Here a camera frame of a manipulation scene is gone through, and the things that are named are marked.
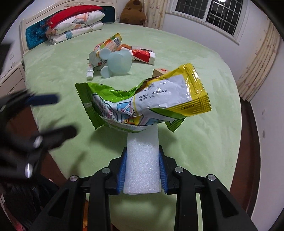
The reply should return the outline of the white foam block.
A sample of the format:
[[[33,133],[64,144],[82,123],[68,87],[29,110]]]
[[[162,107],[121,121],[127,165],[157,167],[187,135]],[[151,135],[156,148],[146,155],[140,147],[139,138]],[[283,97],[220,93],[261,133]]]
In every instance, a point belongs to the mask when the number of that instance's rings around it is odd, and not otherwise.
[[[127,137],[124,194],[154,194],[161,192],[159,168],[158,126]]]

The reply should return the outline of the green yellow snack bag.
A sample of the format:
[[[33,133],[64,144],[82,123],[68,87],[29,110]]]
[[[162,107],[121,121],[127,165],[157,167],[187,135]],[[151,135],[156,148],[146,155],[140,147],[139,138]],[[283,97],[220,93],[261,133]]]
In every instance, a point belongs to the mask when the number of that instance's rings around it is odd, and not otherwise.
[[[128,90],[77,83],[78,96],[94,128],[138,133],[158,123],[174,132],[186,117],[209,112],[208,93],[191,63]]]

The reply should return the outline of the white nightstand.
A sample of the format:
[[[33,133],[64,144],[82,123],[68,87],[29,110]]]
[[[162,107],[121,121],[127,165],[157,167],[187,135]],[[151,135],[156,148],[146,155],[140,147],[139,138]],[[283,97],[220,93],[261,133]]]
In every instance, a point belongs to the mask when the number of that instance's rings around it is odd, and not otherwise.
[[[0,97],[24,90],[26,88],[23,64],[18,62],[15,67],[1,78]]]

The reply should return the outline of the small white bottle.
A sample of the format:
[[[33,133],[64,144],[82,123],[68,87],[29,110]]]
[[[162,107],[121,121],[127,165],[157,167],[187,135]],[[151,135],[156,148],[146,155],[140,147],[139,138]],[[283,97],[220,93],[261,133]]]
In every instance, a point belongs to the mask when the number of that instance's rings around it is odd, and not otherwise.
[[[89,66],[86,72],[86,78],[87,80],[92,80],[93,79],[93,73],[94,73],[94,69],[92,66]]]

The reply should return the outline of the white blue headboard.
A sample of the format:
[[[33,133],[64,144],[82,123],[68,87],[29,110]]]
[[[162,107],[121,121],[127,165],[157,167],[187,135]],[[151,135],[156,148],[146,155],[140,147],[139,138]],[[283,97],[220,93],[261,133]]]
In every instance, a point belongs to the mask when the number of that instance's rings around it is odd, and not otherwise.
[[[20,23],[20,34],[23,53],[27,53],[47,40],[45,35],[47,26],[45,23],[57,12],[80,5],[97,5],[106,8],[108,12],[112,12],[114,15],[108,17],[116,21],[116,3],[117,1],[58,1],[34,16],[22,20]]]

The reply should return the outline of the red pillow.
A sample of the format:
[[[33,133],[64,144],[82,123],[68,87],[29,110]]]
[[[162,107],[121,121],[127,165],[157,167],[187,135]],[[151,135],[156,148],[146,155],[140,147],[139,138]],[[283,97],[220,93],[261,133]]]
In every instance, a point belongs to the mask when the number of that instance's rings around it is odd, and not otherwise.
[[[45,26],[54,28],[60,22],[72,16],[75,16],[77,14],[83,14],[83,13],[92,12],[92,11],[100,11],[102,9],[103,8],[101,6],[97,6],[97,5],[78,5],[78,6],[69,7],[67,9],[64,9],[54,14],[51,18],[49,18],[45,22]]]

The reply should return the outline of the light blue plastic toy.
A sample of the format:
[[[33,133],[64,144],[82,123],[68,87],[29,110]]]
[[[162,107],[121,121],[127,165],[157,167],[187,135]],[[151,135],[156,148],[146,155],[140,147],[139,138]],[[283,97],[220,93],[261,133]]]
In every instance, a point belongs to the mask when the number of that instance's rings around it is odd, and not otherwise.
[[[107,59],[106,66],[100,70],[103,78],[112,75],[124,75],[129,72],[132,66],[132,58],[129,50],[118,50],[111,53]]]

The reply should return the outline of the green bed blanket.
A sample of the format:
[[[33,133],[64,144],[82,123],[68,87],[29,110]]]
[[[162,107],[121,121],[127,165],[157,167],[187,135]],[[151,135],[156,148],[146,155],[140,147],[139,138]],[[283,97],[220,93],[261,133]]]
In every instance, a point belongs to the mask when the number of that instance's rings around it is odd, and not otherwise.
[[[125,76],[93,82],[130,90],[152,76],[155,68],[174,70],[192,63],[208,93],[211,110],[186,118],[176,131],[158,125],[159,143],[165,155],[194,175],[214,174],[230,188],[237,163],[241,138],[241,106],[238,90],[228,65],[215,51],[192,40],[161,30],[127,24],[105,24],[90,32],[58,44],[44,42],[24,57],[26,86],[34,93],[59,93],[56,105],[34,107],[39,130],[76,124],[78,134],[51,156],[65,177],[93,175],[121,155],[127,134],[102,126],[94,128],[76,91],[86,82],[88,56],[95,46],[119,33],[128,45],[152,49],[154,65],[136,62]]]

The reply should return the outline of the orange white snack bag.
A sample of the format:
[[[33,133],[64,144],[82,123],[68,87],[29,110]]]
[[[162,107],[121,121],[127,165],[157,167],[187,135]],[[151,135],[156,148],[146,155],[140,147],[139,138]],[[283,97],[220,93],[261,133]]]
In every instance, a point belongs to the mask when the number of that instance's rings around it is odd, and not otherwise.
[[[101,70],[106,65],[109,55],[121,45],[122,37],[116,33],[104,42],[98,44],[89,54],[89,70]]]

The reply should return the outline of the red white carton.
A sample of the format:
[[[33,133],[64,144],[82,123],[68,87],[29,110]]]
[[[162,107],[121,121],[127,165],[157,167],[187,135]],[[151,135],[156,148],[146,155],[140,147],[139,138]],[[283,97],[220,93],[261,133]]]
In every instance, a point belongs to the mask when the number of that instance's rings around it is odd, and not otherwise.
[[[131,46],[130,53],[133,62],[139,61],[150,65],[155,64],[156,54],[150,49]]]

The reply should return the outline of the brown plush toy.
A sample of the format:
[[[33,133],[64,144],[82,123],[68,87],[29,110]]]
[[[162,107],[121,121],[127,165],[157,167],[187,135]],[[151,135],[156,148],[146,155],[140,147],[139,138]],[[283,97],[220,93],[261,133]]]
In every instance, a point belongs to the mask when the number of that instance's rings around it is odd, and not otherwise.
[[[120,15],[120,23],[144,26],[146,15],[141,1],[128,1]]]

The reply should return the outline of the floral curtain right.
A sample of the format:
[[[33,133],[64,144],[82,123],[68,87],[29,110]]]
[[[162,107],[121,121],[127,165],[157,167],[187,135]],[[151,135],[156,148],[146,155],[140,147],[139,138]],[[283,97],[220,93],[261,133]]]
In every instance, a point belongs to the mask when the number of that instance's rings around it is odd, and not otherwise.
[[[254,98],[276,59],[281,35],[271,21],[264,32],[265,37],[259,40],[252,62],[236,82],[239,95],[244,101],[251,101]]]

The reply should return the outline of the floral curtain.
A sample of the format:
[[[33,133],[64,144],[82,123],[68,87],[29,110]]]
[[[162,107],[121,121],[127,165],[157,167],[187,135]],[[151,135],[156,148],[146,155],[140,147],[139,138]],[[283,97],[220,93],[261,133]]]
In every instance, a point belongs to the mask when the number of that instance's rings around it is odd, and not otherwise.
[[[146,15],[145,26],[161,30],[169,0],[144,0],[143,12]]]
[[[276,59],[281,35],[271,21],[264,32],[265,37],[259,40],[252,62],[236,82],[239,95],[244,101],[251,101],[254,98]]]

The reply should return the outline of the floral curtain left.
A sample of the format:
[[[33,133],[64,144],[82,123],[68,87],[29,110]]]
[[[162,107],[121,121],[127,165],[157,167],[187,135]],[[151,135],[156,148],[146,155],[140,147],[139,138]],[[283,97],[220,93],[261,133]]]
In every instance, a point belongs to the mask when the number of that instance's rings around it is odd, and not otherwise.
[[[161,30],[169,0],[144,0],[143,12],[146,15],[145,26]]]

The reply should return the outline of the barred window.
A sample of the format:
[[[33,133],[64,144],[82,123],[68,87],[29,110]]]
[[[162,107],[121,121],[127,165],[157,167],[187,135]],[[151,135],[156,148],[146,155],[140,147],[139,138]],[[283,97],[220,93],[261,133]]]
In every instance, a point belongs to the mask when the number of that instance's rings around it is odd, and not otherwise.
[[[247,21],[248,1],[169,1],[166,13],[204,25],[240,44]]]

